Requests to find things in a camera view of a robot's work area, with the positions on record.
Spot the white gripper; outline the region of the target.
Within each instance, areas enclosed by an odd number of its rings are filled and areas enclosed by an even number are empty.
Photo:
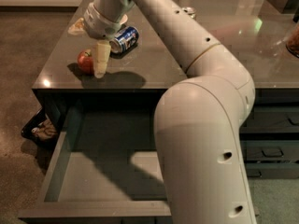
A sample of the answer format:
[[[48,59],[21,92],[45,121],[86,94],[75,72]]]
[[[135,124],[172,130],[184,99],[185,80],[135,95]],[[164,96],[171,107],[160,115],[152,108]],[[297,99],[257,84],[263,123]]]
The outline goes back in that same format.
[[[69,28],[70,35],[84,35],[85,31],[89,37],[97,39],[93,49],[93,70],[94,76],[101,78],[107,70],[107,63],[110,56],[111,40],[121,28],[119,22],[113,22],[101,15],[93,3],[90,3],[83,15]]]

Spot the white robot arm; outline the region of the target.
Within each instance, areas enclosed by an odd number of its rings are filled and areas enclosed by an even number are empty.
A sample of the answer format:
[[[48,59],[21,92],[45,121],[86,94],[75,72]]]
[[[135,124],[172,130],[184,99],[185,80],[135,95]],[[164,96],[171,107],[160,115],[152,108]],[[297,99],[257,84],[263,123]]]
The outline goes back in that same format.
[[[139,7],[186,74],[156,106],[154,138],[174,224],[257,224],[239,141],[255,87],[249,71],[172,0],[93,0],[80,19],[95,39],[96,77],[131,7]]]

